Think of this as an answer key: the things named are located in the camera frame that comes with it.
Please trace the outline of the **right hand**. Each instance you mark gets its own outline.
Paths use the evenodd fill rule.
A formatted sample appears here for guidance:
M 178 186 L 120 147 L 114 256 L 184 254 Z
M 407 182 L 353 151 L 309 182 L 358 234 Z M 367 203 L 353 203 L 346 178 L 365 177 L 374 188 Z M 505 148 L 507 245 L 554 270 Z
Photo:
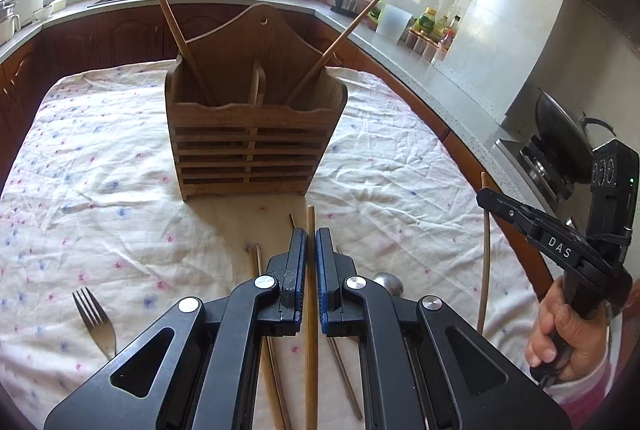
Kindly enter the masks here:
M 601 364 L 608 346 L 605 304 L 601 303 L 592 316 L 580 317 L 566 303 L 563 278 L 559 277 L 539 304 L 538 316 L 525 350 L 529 366 L 538 367 L 551 363 L 559 354 L 552 342 L 553 332 L 573 349 L 559 379 L 574 381 L 587 377 Z

